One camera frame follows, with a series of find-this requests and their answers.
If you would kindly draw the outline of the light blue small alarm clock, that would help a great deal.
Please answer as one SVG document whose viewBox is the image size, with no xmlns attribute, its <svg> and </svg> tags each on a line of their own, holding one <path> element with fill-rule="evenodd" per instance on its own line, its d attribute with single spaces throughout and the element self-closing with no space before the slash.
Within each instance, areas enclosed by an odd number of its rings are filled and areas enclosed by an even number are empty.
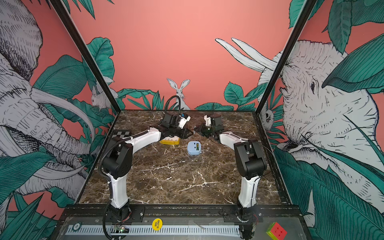
<svg viewBox="0 0 384 240">
<path fill-rule="evenodd" d="M 199 150 L 196 149 L 196 144 L 200 145 Z M 188 142 L 188 145 L 187 145 L 187 151 L 188 151 L 188 154 L 191 156 L 199 155 L 202 152 L 202 145 L 199 141 L 190 141 Z"/>
</svg>

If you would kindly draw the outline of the yellow rectangular alarm clock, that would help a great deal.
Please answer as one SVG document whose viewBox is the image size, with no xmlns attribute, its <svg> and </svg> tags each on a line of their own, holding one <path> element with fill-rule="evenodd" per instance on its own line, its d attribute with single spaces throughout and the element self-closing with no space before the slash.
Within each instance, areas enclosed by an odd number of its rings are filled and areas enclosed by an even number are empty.
<svg viewBox="0 0 384 240">
<path fill-rule="evenodd" d="M 163 140 L 160 141 L 163 145 L 179 145 L 180 144 L 180 138 L 179 137 L 166 137 Z"/>
</svg>

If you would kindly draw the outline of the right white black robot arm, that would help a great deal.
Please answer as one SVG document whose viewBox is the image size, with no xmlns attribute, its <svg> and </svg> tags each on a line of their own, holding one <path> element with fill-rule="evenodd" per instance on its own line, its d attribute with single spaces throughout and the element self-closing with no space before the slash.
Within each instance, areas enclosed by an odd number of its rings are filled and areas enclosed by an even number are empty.
<svg viewBox="0 0 384 240">
<path fill-rule="evenodd" d="M 205 115 L 205 122 L 194 127 L 194 131 L 217 143 L 227 146 L 235 153 L 236 166 L 242 177 L 238 196 L 238 216 L 245 221 L 256 213 L 258 184 L 267 169 L 262 147 L 255 139 L 247 139 L 227 131 L 220 115 Z"/>
</svg>

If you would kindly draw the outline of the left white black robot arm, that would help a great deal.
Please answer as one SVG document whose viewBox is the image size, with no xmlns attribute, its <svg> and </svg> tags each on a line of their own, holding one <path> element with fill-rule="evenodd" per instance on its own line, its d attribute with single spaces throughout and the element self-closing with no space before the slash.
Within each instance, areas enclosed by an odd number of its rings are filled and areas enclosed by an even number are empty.
<svg viewBox="0 0 384 240">
<path fill-rule="evenodd" d="M 134 153 L 166 137 L 187 139 L 192 135 L 193 131 L 187 128 L 155 126 L 125 139 L 111 139 L 112 143 L 109 144 L 99 165 L 99 173 L 107 179 L 110 188 L 110 204 L 118 210 L 129 204 L 127 175 L 132 167 Z"/>
</svg>

